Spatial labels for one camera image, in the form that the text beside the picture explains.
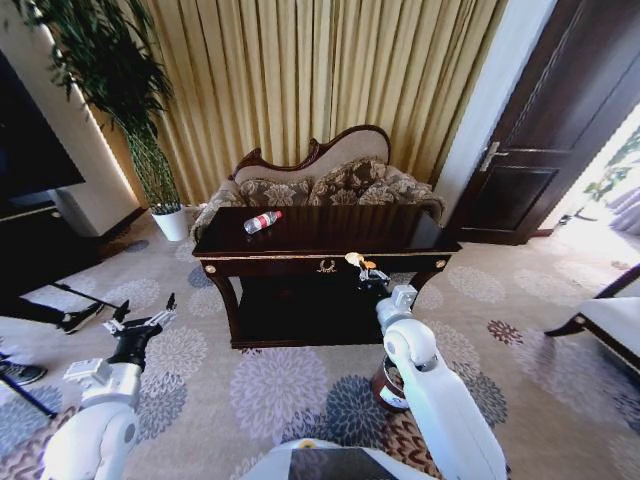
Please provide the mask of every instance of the patterned cushion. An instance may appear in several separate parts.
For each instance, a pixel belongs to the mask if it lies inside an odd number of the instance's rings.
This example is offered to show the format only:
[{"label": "patterned cushion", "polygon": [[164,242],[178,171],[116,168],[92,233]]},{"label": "patterned cushion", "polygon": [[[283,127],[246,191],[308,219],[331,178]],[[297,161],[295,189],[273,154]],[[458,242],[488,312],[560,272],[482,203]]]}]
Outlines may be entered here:
[{"label": "patterned cushion", "polygon": [[418,182],[406,173],[397,172],[387,177],[386,184],[398,203],[417,204],[433,197],[431,185]]},{"label": "patterned cushion", "polygon": [[378,180],[371,185],[358,199],[358,205],[389,205],[395,203],[396,197],[385,180]]},{"label": "patterned cushion", "polygon": [[436,222],[444,211],[444,201],[431,191],[431,186],[418,182],[393,167],[387,176],[371,185],[358,200],[359,205],[387,205],[390,203],[420,205]]},{"label": "patterned cushion", "polygon": [[279,183],[266,178],[252,178],[242,182],[240,194],[251,207],[292,207],[307,204],[311,180],[303,178]]},{"label": "patterned cushion", "polygon": [[371,185],[384,177],[386,168],[377,157],[363,157],[334,168],[313,186],[309,205],[355,205]]}]

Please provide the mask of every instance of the white flower pot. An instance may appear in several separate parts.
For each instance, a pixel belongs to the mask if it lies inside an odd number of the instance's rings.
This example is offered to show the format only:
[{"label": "white flower pot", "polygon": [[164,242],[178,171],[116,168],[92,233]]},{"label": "white flower pot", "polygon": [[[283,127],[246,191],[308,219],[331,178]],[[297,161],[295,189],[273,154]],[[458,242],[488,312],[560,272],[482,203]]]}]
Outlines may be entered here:
[{"label": "white flower pot", "polygon": [[170,242],[179,242],[187,238],[189,231],[187,230],[187,215],[184,208],[180,207],[177,212],[167,215],[151,214],[151,216]]}]

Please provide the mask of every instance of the wooden door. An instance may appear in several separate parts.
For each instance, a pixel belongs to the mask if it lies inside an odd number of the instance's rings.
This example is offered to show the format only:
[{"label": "wooden door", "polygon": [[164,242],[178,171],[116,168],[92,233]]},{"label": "wooden door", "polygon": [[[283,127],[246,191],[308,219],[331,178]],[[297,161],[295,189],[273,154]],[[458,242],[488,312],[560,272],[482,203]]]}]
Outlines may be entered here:
[{"label": "wooden door", "polygon": [[448,224],[526,243],[640,100],[640,1],[558,0]]}]

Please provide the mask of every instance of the beige curtain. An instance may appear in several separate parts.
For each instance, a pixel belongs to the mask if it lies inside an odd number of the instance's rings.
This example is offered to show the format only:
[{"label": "beige curtain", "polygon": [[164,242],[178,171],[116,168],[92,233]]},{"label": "beige curtain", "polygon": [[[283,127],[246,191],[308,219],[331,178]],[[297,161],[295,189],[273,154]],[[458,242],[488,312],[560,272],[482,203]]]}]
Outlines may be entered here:
[{"label": "beige curtain", "polygon": [[183,201],[207,201],[260,146],[292,165],[311,137],[370,123],[433,181],[506,0],[147,0],[174,86],[161,143]]}]

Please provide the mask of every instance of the dark wooden table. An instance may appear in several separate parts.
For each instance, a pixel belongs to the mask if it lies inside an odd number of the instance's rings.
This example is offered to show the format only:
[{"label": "dark wooden table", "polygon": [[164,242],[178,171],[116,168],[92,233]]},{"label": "dark wooden table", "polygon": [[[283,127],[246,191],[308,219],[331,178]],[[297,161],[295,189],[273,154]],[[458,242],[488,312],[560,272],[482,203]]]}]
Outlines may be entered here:
[{"label": "dark wooden table", "polygon": [[357,290],[358,269],[344,255],[417,272],[420,291],[461,248],[417,206],[278,209],[275,225],[248,235],[245,220],[267,209],[221,208],[193,251],[222,294],[232,348],[380,343],[376,300]]}]

